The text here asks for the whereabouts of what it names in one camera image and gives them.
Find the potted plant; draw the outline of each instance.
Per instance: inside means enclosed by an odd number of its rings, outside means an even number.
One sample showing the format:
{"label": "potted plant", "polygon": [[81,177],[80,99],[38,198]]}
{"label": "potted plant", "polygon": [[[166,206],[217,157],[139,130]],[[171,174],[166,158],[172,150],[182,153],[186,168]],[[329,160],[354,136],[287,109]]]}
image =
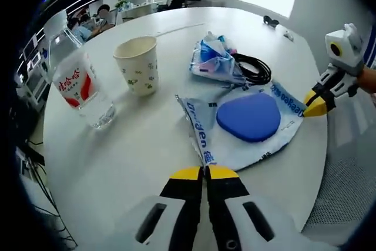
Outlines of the potted plant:
{"label": "potted plant", "polygon": [[123,8],[126,6],[127,4],[127,0],[119,0],[116,4],[115,4],[115,8],[118,9],[118,11],[120,12],[121,10],[123,10]]}

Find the plastic water bottle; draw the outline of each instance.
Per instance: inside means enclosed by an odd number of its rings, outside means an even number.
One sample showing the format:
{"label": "plastic water bottle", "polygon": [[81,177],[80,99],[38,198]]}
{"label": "plastic water bottle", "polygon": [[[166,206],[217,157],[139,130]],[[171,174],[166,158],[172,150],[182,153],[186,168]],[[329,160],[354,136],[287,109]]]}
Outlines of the plastic water bottle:
{"label": "plastic water bottle", "polygon": [[85,48],[68,29],[66,12],[54,15],[44,33],[49,41],[48,74],[65,101],[94,128],[111,122],[115,107],[101,90]]}

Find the plastic packaging bag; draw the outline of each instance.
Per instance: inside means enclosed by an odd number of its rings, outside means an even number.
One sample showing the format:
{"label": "plastic packaging bag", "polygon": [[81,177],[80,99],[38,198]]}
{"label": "plastic packaging bag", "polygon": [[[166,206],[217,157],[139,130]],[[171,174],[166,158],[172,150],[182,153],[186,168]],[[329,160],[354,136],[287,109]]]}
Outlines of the plastic packaging bag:
{"label": "plastic packaging bag", "polygon": [[[280,126],[273,136],[262,142],[245,142],[218,125],[216,113],[220,105],[242,96],[260,92],[273,97],[281,113]],[[262,159],[269,158],[288,144],[298,131],[303,121],[303,112],[306,109],[303,103],[292,97],[276,81],[266,85],[221,88],[201,98],[180,98],[178,96],[176,98],[192,125],[193,131],[190,133],[192,145],[204,166],[218,164],[233,170],[240,170]]]}
{"label": "plastic packaging bag", "polygon": [[223,35],[216,36],[208,32],[195,44],[190,71],[205,78],[244,85],[246,79],[231,56],[236,52],[231,42]]}

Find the paper cup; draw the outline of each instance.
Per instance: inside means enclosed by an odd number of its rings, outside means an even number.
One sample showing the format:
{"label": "paper cup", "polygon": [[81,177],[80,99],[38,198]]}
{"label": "paper cup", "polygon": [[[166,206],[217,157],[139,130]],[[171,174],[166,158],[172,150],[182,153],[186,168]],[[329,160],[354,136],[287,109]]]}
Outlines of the paper cup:
{"label": "paper cup", "polygon": [[149,95],[157,90],[156,45],[154,36],[143,36],[120,44],[113,53],[129,89],[136,95]]}

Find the robotic arm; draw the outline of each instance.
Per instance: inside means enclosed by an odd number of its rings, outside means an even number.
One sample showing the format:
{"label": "robotic arm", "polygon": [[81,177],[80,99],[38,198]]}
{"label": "robotic arm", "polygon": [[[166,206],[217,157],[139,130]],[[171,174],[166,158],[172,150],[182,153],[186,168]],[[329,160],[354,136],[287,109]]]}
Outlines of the robotic arm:
{"label": "robotic arm", "polygon": [[219,251],[338,250],[303,236],[278,206],[250,195],[236,172],[213,165],[205,167],[205,174],[202,167],[176,172],[159,196],[149,196],[127,212],[104,242],[77,250],[191,251],[203,178]]}
{"label": "robotic arm", "polygon": [[345,24],[345,30],[327,34],[325,44],[331,63],[305,97],[306,117],[324,115],[339,100],[353,97],[358,89],[357,77],[364,69],[363,41],[354,24]]}

